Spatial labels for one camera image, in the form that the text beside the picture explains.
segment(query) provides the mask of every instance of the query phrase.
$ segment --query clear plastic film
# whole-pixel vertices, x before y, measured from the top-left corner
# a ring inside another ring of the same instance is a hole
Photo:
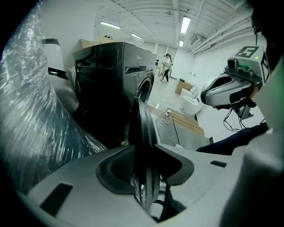
[[[17,27],[0,62],[0,155],[27,193],[65,163],[106,150],[58,101],[47,74],[39,5]]]

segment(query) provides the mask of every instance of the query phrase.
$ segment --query person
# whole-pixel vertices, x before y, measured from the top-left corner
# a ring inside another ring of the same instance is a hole
[[[167,83],[169,82],[169,71],[172,69],[173,61],[172,61],[172,56],[170,54],[166,54],[166,61],[162,62],[162,65],[165,67],[165,73],[161,78],[161,82],[163,79],[166,77]]]

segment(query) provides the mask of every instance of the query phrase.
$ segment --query black washing machine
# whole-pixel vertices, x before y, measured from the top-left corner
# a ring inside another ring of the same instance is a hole
[[[127,140],[134,97],[149,99],[157,55],[116,42],[85,48],[74,58],[80,102],[75,119],[107,148],[117,147]]]

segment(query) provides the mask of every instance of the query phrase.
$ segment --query fluorescent light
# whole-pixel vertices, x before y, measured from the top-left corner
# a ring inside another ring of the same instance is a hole
[[[185,33],[186,33],[186,30],[187,30],[187,28],[188,28],[188,26],[189,26],[189,23],[190,23],[190,18],[184,16],[184,17],[183,17],[183,21],[182,21],[182,26],[181,26],[181,33],[182,33],[182,34],[185,34]]]
[[[115,25],[110,24],[110,23],[100,22],[100,24],[107,25],[107,26],[110,26],[110,27],[114,27],[114,28],[116,28],[116,29],[120,29],[120,27],[119,27],[119,26],[115,26]]]
[[[135,34],[131,34],[131,35],[134,36],[137,39],[141,39],[141,37],[139,37],[138,35],[135,35]]]

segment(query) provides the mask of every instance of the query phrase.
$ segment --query white wall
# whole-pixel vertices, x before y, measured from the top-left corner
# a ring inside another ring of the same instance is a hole
[[[266,47],[266,40],[263,36],[258,37],[259,46]],[[243,46],[255,46],[255,36],[247,36],[233,40],[226,43],[219,48],[216,48],[207,53],[198,55],[195,57],[194,66],[191,68],[192,73],[187,80],[190,83],[197,84],[200,88],[208,82],[212,77],[219,76],[224,67],[227,65],[227,59],[234,56]],[[210,106],[205,106],[197,114],[199,125],[204,129],[206,137],[213,137],[214,141],[219,141],[234,134],[228,131],[224,125],[223,120],[227,115],[228,110],[216,110]],[[246,127],[252,127],[261,122],[263,115],[258,107],[251,109],[251,113],[254,114],[252,118],[243,120],[243,124]],[[227,122],[233,127],[240,129],[237,115],[232,112]]]
[[[46,39],[59,40],[65,69],[74,66],[73,53],[80,49],[80,39],[93,40],[94,0],[45,0],[41,7],[42,33]]]
[[[178,49],[174,58],[171,76],[175,78],[182,78],[187,81],[189,72],[191,72],[193,66],[194,56],[186,50]]]

